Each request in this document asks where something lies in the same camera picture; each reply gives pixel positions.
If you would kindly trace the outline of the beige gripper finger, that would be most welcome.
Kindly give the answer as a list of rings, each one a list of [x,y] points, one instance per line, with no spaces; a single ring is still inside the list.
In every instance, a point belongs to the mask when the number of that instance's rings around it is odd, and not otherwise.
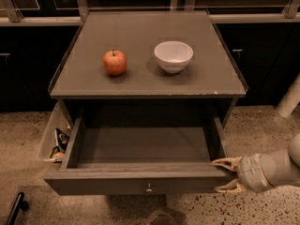
[[[213,160],[211,165],[236,172],[241,159],[241,157],[223,157]]]
[[[247,189],[238,179],[234,179],[224,186],[215,187],[215,191],[218,193],[241,193],[246,192]]]

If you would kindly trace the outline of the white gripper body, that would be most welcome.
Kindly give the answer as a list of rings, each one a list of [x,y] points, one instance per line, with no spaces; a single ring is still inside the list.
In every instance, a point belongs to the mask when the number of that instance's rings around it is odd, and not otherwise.
[[[261,165],[261,154],[243,156],[237,166],[241,184],[254,192],[265,192],[273,187],[266,179]]]

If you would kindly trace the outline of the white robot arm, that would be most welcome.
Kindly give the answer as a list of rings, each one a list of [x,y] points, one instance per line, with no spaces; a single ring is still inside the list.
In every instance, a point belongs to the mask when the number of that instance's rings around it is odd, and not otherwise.
[[[300,82],[295,80],[279,104],[237,107],[226,131],[229,153],[212,162],[237,177],[221,193],[265,192],[300,187]]]

